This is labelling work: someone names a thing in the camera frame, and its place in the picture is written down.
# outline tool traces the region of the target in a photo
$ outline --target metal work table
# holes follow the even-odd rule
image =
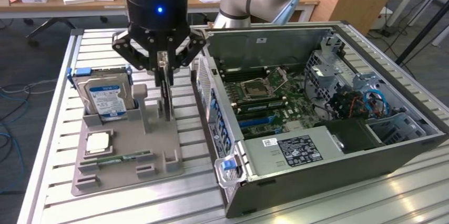
[[[341,26],[372,53],[391,74],[449,124],[448,108],[396,67],[361,34]],[[64,57],[41,144],[36,155],[19,223],[449,223],[449,142],[416,157],[395,173],[328,191],[303,200],[225,219],[225,210],[201,129],[189,68],[176,75],[175,115],[185,173],[128,188],[73,197],[71,182],[81,126],[83,103],[65,79],[68,67],[116,67],[124,59],[111,48],[121,29],[73,30]],[[360,72],[365,62],[347,51]],[[159,89],[145,72],[148,102]]]

